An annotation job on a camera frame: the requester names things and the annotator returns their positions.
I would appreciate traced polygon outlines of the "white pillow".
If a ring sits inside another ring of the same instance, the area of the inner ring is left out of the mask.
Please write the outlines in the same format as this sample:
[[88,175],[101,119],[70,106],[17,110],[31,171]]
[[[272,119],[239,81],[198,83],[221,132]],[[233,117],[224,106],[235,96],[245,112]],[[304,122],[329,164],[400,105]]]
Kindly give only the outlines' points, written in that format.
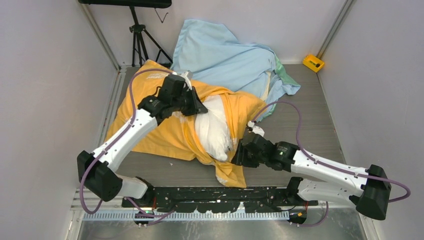
[[227,123],[225,107],[220,95],[208,96],[203,105],[207,113],[198,114],[194,121],[195,132],[206,153],[215,160],[226,162],[234,149],[233,138]]

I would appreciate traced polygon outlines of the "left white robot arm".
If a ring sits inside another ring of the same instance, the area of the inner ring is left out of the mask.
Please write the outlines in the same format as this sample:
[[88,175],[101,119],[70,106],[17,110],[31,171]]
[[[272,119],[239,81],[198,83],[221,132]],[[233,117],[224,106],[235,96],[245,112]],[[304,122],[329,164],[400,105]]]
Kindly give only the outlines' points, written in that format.
[[184,116],[207,113],[191,77],[189,71],[181,74],[172,72],[154,94],[144,97],[139,103],[135,101],[133,86],[128,86],[132,107],[129,120],[101,146],[92,152],[83,150],[77,156],[81,189],[87,188],[101,202],[109,202],[115,197],[133,198],[141,207],[148,207],[153,202],[153,193],[148,190],[146,181],[120,176],[116,171],[128,153],[174,112],[181,112]]

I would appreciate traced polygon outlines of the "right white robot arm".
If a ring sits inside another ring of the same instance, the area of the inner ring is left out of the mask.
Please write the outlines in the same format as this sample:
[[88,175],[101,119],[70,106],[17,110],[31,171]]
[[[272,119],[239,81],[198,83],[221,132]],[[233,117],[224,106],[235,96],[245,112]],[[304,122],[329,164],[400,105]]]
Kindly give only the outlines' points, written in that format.
[[371,219],[386,219],[392,186],[382,167],[354,167],[320,156],[312,160],[313,157],[295,144],[272,143],[250,132],[239,141],[231,163],[248,168],[264,164],[275,171],[301,174],[302,177],[292,177],[287,185],[285,198],[291,205],[302,201],[339,203]]

